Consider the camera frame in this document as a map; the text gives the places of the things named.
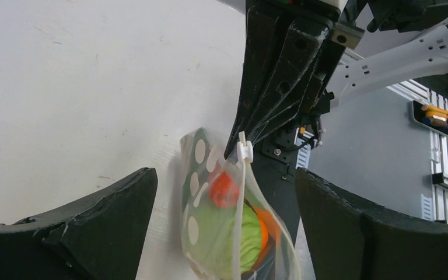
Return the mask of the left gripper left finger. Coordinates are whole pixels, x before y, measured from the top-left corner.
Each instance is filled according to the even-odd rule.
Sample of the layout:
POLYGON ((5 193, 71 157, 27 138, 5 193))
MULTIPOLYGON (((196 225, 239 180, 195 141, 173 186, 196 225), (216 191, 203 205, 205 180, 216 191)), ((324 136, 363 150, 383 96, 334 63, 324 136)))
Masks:
POLYGON ((142 168, 68 204, 0 224, 0 279, 135 279, 158 189, 142 168))

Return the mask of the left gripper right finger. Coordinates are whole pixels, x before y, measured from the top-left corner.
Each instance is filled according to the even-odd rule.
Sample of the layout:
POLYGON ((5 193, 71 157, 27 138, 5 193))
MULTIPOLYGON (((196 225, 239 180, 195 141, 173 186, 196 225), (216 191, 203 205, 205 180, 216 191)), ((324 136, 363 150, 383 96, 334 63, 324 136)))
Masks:
POLYGON ((448 224, 388 209, 305 168, 295 188, 317 279, 448 279, 448 224))

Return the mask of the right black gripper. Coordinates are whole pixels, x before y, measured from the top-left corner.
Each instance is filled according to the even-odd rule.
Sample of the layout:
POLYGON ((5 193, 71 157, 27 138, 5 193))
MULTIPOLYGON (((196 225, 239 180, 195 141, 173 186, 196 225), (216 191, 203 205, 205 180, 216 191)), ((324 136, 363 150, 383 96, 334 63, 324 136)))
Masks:
POLYGON ((354 19, 364 5, 246 1, 243 74, 225 158, 232 157, 239 132, 256 144, 333 99, 327 85, 344 51, 363 37, 354 19))

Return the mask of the clear dotted zip bag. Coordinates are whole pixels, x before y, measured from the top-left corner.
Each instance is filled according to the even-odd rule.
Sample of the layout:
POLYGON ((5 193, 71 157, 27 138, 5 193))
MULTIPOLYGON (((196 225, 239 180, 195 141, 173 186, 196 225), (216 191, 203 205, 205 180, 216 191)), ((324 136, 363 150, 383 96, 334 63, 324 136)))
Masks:
POLYGON ((180 141, 181 245, 198 279, 300 279, 285 222, 259 185, 258 155, 244 133, 229 156, 218 132, 180 141))

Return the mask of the orange fruit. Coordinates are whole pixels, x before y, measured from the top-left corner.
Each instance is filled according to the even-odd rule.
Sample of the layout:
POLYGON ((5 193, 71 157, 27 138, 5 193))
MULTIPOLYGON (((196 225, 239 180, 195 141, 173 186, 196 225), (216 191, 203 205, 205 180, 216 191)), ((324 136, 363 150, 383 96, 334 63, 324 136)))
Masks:
POLYGON ((252 206, 252 209, 257 214, 262 234, 261 251, 258 255, 257 261, 253 265, 253 269, 258 269, 265 263, 266 256, 275 248, 277 236, 281 235, 282 231, 275 220, 274 215, 267 210, 261 209, 257 206, 252 206))

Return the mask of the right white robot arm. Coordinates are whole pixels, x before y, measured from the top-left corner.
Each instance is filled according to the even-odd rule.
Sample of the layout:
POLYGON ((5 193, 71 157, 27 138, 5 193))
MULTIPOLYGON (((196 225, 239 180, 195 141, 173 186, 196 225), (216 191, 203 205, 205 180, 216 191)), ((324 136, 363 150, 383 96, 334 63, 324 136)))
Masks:
POLYGON ((409 79, 448 74, 448 1, 246 1, 239 105, 225 149, 257 143, 336 102, 409 79), (410 42, 341 65, 366 32, 419 32, 410 42))

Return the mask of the small white cauliflower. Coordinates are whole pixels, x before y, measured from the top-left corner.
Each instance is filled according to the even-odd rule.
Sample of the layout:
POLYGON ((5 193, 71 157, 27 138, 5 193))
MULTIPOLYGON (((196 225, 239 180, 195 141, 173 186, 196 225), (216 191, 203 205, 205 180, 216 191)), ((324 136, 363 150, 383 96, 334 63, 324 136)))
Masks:
MULTIPOLYGON (((233 241, 236 208, 218 208, 200 203, 188 214, 186 249, 210 276, 233 278, 233 241)), ((252 269, 261 251, 262 234, 257 214, 243 205, 240 242, 240 272, 252 269)))

